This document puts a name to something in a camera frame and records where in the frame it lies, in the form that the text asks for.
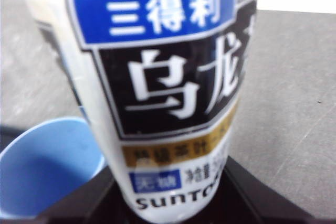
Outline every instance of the gray surface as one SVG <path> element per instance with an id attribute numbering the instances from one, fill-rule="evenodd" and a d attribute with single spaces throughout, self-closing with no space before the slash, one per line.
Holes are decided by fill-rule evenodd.
<path id="1" fill-rule="evenodd" d="M 21 0 L 1 0 L 1 123 L 80 115 L 65 75 Z"/>
<path id="2" fill-rule="evenodd" d="M 2 123 L 79 115 L 23 2 L 1 10 Z M 231 147 L 262 182 L 325 218 L 336 218 L 335 36 L 336 15 L 258 12 Z"/>

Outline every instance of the black holder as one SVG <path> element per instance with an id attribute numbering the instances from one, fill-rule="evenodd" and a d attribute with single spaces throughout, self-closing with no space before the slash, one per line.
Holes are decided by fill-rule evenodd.
<path id="1" fill-rule="evenodd" d="M 110 224 L 148 223 L 124 202 L 106 167 L 92 180 L 43 211 L 33 220 L 2 220 L 4 224 Z M 246 171 L 231 157 L 211 202 L 182 222 L 202 224 L 335 224 L 316 219 Z"/>

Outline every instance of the blue cup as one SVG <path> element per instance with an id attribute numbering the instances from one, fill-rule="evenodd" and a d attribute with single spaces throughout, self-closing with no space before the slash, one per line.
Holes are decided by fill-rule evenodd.
<path id="1" fill-rule="evenodd" d="M 85 120 L 39 124 L 0 155 L 2 219 L 33 218 L 89 181 L 105 165 Z"/>

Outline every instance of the black label section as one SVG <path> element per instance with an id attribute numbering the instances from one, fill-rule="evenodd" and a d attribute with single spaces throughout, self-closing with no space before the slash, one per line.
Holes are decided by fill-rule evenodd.
<path id="1" fill-rule="evenodd" d="M 204 39 L 99 50 L 121 138 L 181 134 L 220 116 L 241 84 L 255 13 L 253 1 Z"/>

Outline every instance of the gold label stripe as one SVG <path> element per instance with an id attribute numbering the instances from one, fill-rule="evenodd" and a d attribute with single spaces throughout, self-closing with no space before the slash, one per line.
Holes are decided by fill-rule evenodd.
<path id="1" fill-rule="evenodd" d="M 128 167 L 157 167 L 198 158 L 210 153 L 228 131 L 237 103 L 210 133 L 188 140 L 156 145 L 123 146 Z"/>

